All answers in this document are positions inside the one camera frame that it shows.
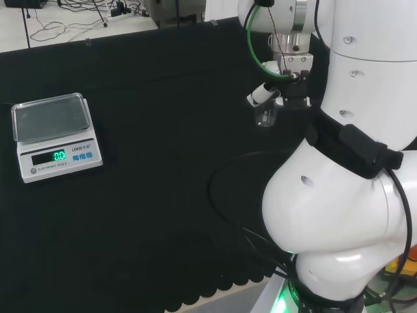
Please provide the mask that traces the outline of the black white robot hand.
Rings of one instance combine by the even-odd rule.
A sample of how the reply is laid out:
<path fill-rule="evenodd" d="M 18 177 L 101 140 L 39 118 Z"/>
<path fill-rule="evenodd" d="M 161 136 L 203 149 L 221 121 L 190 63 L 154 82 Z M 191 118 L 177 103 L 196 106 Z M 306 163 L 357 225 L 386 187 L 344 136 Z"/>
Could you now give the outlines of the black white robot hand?
<path fill-rule="evenodd" d="M 310 107 L 308 80 L 309 71 L 301 70 L 296 73 L 294 82 L 265 82 L 250 93 L 246 100 L 254 108 L 269 100 L 288 108 L 307 108 Z"/>

